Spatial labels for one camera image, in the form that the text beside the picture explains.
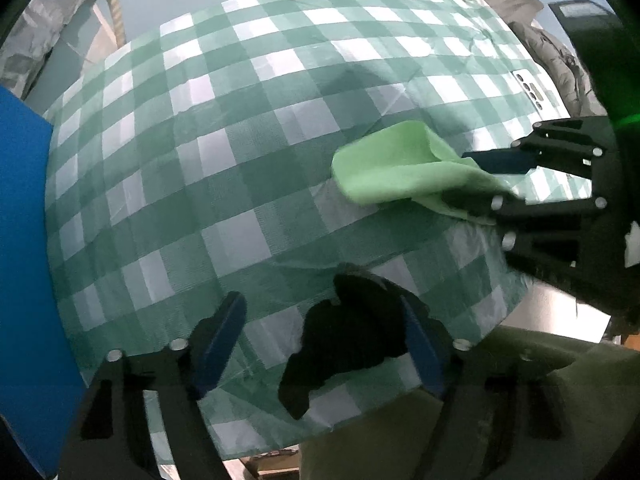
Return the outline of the light green cloth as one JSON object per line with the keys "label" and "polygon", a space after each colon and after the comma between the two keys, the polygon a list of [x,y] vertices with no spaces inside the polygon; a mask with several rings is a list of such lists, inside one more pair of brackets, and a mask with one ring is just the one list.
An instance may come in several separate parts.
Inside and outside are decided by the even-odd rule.
{"label": "light green cloth", "polygon": [[502,181],[459,156],[424,122],[407,120],[370,133],[337,150],[333,179],[351,202],[364,206],[413,200],[436,214],[470,220],[442,201],[465,188],[512,193]]}

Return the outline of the black sock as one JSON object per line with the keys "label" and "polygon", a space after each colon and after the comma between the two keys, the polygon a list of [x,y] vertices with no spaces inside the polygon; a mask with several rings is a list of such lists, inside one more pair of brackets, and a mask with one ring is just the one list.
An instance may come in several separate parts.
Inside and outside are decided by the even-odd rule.
{"label": "black sock", "polygon": [[300,348],[288,359],[278,399],[301,419],[310,394],[332,377],[367,370],[407,352],[406,314],[398,287],[373,274],[334,276],[334,296],[315,304],[304,319]]}

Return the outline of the olive green trousers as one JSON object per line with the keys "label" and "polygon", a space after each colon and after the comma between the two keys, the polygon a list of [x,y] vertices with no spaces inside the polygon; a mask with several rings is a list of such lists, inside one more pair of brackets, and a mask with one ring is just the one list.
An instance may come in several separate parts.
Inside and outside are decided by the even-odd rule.
{"label": "olive green trousers", "polygon": [[413,390],[300,446],[304,479],[635,479],[639,355],[499,327],[442,399]]}

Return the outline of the white smartphone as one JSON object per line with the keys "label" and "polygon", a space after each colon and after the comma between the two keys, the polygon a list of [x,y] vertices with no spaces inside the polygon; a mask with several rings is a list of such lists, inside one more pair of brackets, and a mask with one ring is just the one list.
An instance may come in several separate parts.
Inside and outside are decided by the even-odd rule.
{"label": "white smartphone", "polygon": [[536,112],[543,120],[556,117],[555,107],[544,94],[544,89],[529,70],[514,70],[512,76],[525,92]]}

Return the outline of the blue-rimmed cardboard box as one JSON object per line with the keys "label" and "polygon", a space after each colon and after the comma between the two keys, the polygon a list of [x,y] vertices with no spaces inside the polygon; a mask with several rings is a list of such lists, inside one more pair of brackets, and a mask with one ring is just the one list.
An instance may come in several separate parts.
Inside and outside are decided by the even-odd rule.
{"label": "blue-rimmed cardboard box", "polygon": [[70,352],[47,256],[52,127],[1,92],[1,415],[46,476],[58,471],[86,386]]}

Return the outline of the green checkered tablecloth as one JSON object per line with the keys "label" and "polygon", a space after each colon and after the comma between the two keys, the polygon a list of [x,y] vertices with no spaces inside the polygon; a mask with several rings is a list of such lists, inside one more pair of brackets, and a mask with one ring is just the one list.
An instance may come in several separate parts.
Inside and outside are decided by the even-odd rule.
{"label": "green checkered tablecloth", "polygon": [[93,66],[48,109],[48,256],[81,375],[113,349],[189,335],[237,290],[247,322],[201,402],[224,458],[342,426],[413,389],[410,360],[338,376],[292,418],[278,399],[306,312],[336,267],[412,290],[480,341],[526,293],[497,233],[410,200],[359,207],[331,162],[404,120],[457,152],[503,148],[540,119],[512,76],[549,75],[477,0],[229,0]]}

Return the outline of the silver foil curtain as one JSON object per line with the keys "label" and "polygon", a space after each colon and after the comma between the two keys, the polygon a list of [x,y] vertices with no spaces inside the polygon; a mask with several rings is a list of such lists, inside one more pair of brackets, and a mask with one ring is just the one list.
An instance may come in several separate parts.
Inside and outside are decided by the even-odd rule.
{"label": "silver foil curtain", "polygon": [[62,31],[86,0],[30,0],[1,46],[1,84],[29,94]]}

